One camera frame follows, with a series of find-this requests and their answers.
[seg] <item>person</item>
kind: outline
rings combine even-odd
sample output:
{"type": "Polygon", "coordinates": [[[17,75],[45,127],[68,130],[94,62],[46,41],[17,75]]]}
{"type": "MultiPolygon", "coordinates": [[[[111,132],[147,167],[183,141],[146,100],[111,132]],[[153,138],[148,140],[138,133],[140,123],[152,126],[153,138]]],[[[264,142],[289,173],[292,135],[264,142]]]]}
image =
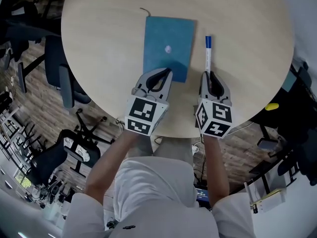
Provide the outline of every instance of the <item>person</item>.
{"type": "Polygon", "coordinates": [[[229,196],[218,140],[204,136],[204,145],[211,212],[196,203],[190,139],[165,137],[153,152],[150,137],[125,130],[91,169],[85,193],[73,196],[62,236],[255,237],[247,193],[229,196]],[[105,231],[104,194],[113,180],[118,224],[105,231]]]}

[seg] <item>yellow object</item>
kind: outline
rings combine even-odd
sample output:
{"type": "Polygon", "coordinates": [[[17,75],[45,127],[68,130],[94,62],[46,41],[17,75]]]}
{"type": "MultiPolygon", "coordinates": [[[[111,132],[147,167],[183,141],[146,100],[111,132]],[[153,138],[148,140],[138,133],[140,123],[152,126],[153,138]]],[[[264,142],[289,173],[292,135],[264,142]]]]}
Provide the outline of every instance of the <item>yellow object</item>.
{"type": "Polygon", "coordinates": [[[278,107],[279,107],[278,103],[269,103],[265,107],[265,110],[270,111],[270,110],[278,109],[278,107]]]}

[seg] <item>white shirt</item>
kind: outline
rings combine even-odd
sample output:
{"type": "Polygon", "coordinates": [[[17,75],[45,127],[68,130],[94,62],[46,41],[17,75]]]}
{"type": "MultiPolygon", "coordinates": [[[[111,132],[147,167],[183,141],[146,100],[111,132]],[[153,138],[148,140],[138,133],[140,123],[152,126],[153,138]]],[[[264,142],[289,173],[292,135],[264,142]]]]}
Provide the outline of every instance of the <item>white shirt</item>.
{"type": "Polygon", "coordinates": [[[120,222],[116,228],[105,231],[102,205],[85,194],[75,194],[63,237],[254,238],[247,194],[220,200],[212,212],[198,208],[193,173],[180,160],[126,159],[115,178],[114,211],[120,222]]]}

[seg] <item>round table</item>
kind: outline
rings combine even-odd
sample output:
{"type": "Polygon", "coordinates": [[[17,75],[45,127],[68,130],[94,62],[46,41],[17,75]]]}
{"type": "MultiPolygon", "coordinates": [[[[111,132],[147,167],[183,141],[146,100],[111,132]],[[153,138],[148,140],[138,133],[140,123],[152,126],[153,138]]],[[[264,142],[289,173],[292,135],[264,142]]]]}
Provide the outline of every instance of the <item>round table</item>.
{"type": "Polygon", "coordinates": [[[293,55],[283,0],[66,0],[61,32],[69,66],[104,111],[124,119],[131,89],[143,73],[145,21],[152,16],[195,20],[185,83],[173,82],[155,135],[198,137],[197,105],[205,70],[205,36],[213,36],[213,70],[231,92],[234,125],[263,109],[281,87],[293,55]]]}

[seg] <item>blue cover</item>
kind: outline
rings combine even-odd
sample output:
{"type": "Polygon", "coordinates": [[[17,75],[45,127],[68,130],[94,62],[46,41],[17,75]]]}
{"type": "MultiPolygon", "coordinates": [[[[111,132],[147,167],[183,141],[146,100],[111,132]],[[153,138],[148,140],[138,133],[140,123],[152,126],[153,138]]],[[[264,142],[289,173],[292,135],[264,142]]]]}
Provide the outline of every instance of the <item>blue cover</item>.
{"type": "Polygon", "coordinates": [[[143,73],[171,68],[173,81],[185,83],[190,63],[195,22],[189,19],[147,17],[143,73]]]}

